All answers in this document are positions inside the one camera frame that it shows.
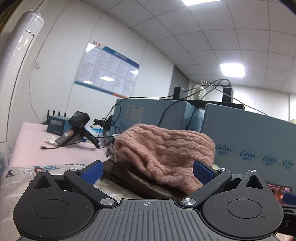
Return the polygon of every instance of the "pink table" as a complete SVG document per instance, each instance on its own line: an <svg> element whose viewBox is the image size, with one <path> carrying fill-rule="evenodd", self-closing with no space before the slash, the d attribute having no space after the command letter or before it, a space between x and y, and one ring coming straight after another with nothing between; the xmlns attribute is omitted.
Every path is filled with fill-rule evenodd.
<svg viewBox="0 0 296 241"><path fill-rule="evenodd" d="M105 161L106 149L97 149L91 143L79 143L69 147L53 150L41 150L41 146L54 147L42 140L51 133L46 132L47 125L23 123L17 136L8 167L32 167L66 163L92 163L95 160Z"/></svg>

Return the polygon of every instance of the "cable knit pattern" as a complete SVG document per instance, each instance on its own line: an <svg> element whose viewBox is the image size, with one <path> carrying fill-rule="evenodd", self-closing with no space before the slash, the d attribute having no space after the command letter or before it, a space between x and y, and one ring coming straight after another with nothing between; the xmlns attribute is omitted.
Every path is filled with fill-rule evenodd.
<svg viewBox="0 0 296 241"><path fill-rule="evenodd" d="M118 160L131 162L160 184L190 194L202 186L193 175L193 162L213 166L215 144L203 133L136 124L116 138L115 150Z"/></svg>

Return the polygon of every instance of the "wall switch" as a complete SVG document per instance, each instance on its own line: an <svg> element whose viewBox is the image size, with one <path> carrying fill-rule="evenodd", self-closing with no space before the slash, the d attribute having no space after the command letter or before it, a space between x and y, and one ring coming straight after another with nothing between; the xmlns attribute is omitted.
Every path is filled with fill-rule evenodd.
<svg viewBox="0 0 296 241"><path fill-rule="evenodd" d="M35 68L36 69L41 69L41 63L40 62L36 62L35 63Z"/></svg>

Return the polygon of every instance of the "phone screen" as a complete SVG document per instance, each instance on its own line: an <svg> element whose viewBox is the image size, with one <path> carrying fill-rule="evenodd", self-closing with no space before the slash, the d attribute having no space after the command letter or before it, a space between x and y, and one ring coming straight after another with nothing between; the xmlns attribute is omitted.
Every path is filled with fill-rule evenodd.
<svg viewBox="0 0 296 241"><path fill-rule="evenodd" d="M272 192L274 193L274 195L275 195L276 199L279 201L279 203L286 204L286 203L283 203L283 200L282 200L284 193L291 193L292 188L269 184L269 183L267 185L269 186L270 190L272 190Z"/></svg>

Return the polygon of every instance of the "ceiling light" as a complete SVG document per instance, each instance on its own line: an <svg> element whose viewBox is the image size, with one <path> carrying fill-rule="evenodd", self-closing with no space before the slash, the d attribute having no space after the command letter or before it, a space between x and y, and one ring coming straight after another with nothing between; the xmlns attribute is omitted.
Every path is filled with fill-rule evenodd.
<svg viewBox="0 0 296 241"><path fill-rule="evenodd" d="M105 81L115 81L114 79L107 77L107 76L100 77L100 79L105 80Z"/></svg>
<svg viewBox="0 0 296 241"><path fill-rule="evenodd" d="M138 75L139 71L138 70L133 70L133 71L130 71L132 74L134 75Z"/></svg>
<svg viewBox="0 0 296 241"><path fill-rule="evenodd" d="M182 2L185 3L186 6L191 6L191 5L205 3L205 2L215 2L215 1L221 1L221 0L182 0Z"/></svg>
<svg viewBox="0 0 296 241"><path fill-rule="evenodd" d="M223 75L229 77L244 77L244 66L242 64L220 64Z"/></svg>
<svg viewBox="0 0 296 241"><path fill-rule="evenodd" d="M88 44L87 44L87 47L86 47L86 49L85 49L85 52L88 52L88 51L92 50L94 47L95 47L94 44L90 44L90 43L88 43Z"/></svg>
<svg viewBox="0 0 296 241"><path fill-rule="evenodd" d="M84 81L82 81L82 83L93 84L91 81L88 81L88 80L84 80Z"/></svg>

